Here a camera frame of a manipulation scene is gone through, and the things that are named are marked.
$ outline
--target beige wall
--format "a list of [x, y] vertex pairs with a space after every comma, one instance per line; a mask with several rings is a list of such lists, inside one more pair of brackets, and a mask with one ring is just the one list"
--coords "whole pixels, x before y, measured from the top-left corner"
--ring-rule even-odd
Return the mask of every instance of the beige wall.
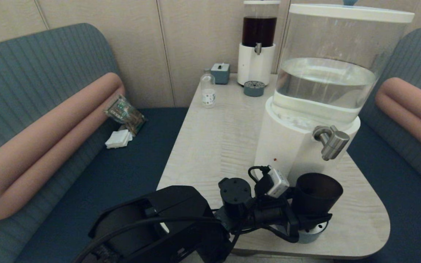
[[38, 3], [50, 28], [87, 22], [105, 35], [133, 105], [174, 106], [155, 0], [38, 0]]
[[[238, 66], [243, 0], [0, 0], [0, 41], [88, 22], [105, 35], [128, 97], [139, 108], [187, 107], [205, 67]], [[341, 0], [291, 0], [341, 3]], [[274, 42], [282, 43], [290, 0], [282, 0]], [[421, 1], [359, 0], [357, 5], [416, 10], [407, 32], [421, 27]], [[276, 72], [280, 47], [276, 52]]]
[[46, 29], [33, 0], [0, 0], [0, 42]]
[[[230, 63], [237, 72], [243, 29], [242, 0], [158, 0], [177, 107], [191, 103], [202, 70]], [[282, 0], [274, 43], [282, 42], [289, 0]], [[276, 58], [280, 45], [276, 49]], [[274, 60], [273, 72], [276, 72]]]

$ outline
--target folded napkin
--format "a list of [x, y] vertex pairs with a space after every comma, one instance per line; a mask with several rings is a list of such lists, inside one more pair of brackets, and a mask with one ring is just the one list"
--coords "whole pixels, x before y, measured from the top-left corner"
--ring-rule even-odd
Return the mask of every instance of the folded napkin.
[[129, 141], [132, 141], [132, 134], [129, 130], [119, 130], [111, 133], [105, 145], [107, 145], [107, 149], [120, 148], [127, 146]]

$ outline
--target couch cushion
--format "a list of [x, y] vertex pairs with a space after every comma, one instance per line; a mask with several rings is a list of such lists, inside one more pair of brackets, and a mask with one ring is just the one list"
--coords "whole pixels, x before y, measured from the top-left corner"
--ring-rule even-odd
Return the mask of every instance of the couch cushion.
[[89, 242], [97, 217], [156, 190], [186, 108], [141, 110], [149, 119], [125, 148], [103, 149], [72, 185], [16, 262], [70, 262]]
[[[78, 24], [0, 43], [0, 146], [108, 72], [119, 74], [105, 37]], [[0, 220], [0, 262], [12, 262], [114, 129], [102, 125], [15, 215]]]
[[360, 112], [361, 121], [367, 123], [421, 175], [421, 143], [375, 105], [379, 87], [392, 77], [401, 78], [421, 89], [421, 28], [399, 42]]
[[383, 201], [391, 221], [386, 245], [373, 256], [352, 262], [421, 262], [421, 176], [365, 123], [348, 153]]

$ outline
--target white wooden table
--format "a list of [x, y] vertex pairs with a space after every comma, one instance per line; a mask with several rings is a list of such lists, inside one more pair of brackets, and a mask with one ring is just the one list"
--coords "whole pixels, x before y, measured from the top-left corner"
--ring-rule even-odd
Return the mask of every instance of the white wooden table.
[[[275, 83], [273, 75], [262, 97], [248, 97], [232, 74], [228, 85], [217, 85], [214, 108], [202, 107], [198, 87], [157, 189], [191, 185], [211, 208], [220, 208], [217, 183], [222, 178], [244, 178], [253, 187], [247, 170], [254, 164], [264, 104], [274, 93]], [[316, 241], [292, 244], [260, 229], [241, 235], [235, 249], [244, 253], [351, 259], [380, 250], [390, 231], [383, 203], [348, 154], [337, 170], [329, 175], [341, 183], [344, 194], [330, 211], [333, 217], [328, 228]]]

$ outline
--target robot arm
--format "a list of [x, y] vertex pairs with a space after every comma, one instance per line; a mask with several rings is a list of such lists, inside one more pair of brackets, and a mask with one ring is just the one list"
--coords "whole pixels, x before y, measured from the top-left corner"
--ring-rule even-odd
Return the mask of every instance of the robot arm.
[[263, 174], [261, 180], [254, 178], [256, 197], [245, 180], [224, 178], [219, 183], [224, 205], [215, 214], [191, 186], [170, 186], [110, 208], [95, 222], [91, 243], [74, 262], [177, 263], [193, 251], [205, 263], [224, 262], [242, 234], [264, 228], [296, 243], [299, 229], [331, 218], [296, 215], [287, 201], [288, 183], [281, 183], [271, 167], [253, 167], [249, 173], [256, 168]]

